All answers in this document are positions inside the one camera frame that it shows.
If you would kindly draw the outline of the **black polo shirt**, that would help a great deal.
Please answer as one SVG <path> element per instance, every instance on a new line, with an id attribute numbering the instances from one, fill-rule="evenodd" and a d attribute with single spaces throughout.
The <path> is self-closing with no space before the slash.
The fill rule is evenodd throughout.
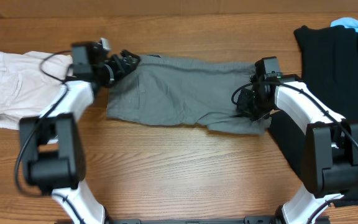
<path id="1" fill-rule="evenodd" d="M 302 26 L 294 35 L 308 89 L 333 111 L 358 120 L 358 33 L 344 26 Z"/>

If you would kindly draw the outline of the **grey shorts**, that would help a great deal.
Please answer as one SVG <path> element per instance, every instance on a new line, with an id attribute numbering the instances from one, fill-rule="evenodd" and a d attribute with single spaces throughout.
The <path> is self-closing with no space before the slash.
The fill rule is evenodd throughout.
<path id="1" fill-rule="evenodd" d="M 251 121 L 231 101 L 248 84 L 254 66 L 141 55 L 137 68 L 109 91 L 106 116 L 154 126 L 206 126 L 233 134 L 262 134 L 271 120 Z"/>

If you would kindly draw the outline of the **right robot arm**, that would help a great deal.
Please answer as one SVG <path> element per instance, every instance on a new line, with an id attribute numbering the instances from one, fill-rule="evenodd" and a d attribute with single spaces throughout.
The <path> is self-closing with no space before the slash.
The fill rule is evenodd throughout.
<path id="1" fill-rule="evenodd" d="M 251 121 L 281 110 L 305 135 L 302 186 L 274 216 L 246 217 L 245 223 L 329 223 L 322 217 L 334 203 L 349 202 L 358 190 L 358 121 L 332 111 L 309 91 L 298 75 L 280 71 L 276 57 L 255 64 L 255 75 L 231 96 L 241 116 Z"/>

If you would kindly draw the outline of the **folded beige shorts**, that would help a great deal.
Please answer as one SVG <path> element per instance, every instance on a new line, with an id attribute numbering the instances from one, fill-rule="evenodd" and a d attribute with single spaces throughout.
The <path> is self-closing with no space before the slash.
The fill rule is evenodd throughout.
<path id="1" fill-rule="evenodd" d="M 0 52 L 0 128 L 19 129 L 21 118 L 40 114 L 59 95 L 60 82 L 39 68 L 49 55 Z"/>

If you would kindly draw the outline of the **light blue garment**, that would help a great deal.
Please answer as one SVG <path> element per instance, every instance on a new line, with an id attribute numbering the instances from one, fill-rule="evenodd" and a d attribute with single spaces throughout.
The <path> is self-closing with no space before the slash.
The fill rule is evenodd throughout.
<path id="1" fill-rule="evenodd" d="M 347 29 L 354 29 L 356 32 L 358 32 L 358 20 L 351 17 L 343 17 L 332 21 L 331 27 L 334 26 L 344 26 Z"/>

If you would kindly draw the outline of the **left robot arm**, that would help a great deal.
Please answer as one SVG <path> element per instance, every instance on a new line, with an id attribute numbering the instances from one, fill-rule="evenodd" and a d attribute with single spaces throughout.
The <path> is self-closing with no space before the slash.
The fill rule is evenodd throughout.
<path id="1" fill-rule="evenodd" d="M 141 61 L 128 50 L 119 55 L 109 51 L 106 39 L 72 44 L 73 61 L 58 79 L 59 95 L 39 115 L 19 121 L 21 149 L 14 168 L 17 189 L 31 195 L 20 185 L 22 170 L 26 183 L 59 203 L 72 223 L 113 222 L 85 181 L 85 154 L 77 127 L 99 90 L 113 87 Z"/>

